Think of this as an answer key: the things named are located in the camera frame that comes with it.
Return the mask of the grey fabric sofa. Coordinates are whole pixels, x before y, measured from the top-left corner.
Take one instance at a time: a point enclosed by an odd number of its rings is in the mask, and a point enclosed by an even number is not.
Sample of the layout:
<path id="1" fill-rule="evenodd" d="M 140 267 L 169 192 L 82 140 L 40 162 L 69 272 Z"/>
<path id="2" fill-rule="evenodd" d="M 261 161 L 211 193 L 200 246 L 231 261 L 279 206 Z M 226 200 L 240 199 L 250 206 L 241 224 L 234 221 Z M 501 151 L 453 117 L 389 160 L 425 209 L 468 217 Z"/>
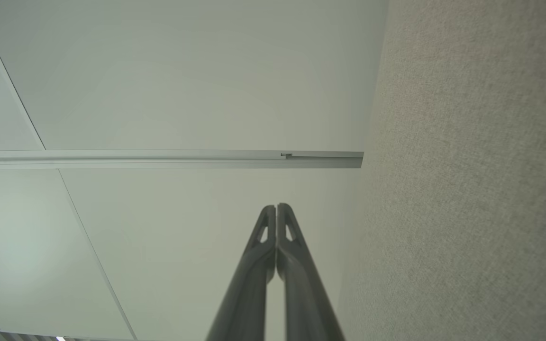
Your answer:
<path id="1" fill-rule="evenodd" d="M 546 0 L 390 0 L 347 341 L 546 341 Z"/>

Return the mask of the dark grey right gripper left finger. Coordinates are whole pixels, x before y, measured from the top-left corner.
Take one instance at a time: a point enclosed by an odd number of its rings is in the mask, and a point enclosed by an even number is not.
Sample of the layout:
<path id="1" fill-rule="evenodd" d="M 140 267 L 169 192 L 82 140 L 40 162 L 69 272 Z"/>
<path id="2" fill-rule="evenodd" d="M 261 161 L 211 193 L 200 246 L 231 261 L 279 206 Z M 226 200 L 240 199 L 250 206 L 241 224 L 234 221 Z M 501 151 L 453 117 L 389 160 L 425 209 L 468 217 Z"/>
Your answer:
<path id="1" fill-rule="evenodd" d="M 276 247 L 276 209 L 269 205 L 260 212 L 206 341 L 264 341 Z"/>

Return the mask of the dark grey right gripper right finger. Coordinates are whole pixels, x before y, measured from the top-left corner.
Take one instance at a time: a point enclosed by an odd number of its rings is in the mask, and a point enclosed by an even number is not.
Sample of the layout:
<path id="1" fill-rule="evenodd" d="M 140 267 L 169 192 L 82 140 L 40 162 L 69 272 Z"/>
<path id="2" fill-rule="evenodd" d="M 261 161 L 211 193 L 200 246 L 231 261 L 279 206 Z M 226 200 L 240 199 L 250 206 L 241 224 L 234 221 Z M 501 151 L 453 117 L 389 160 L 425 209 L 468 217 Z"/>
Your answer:
<path id="1" fill-rule="evenodd" d="M 286 341 L 345 341 L 297 218 L 286 203 L 277 206 L 276 229 Z"/>

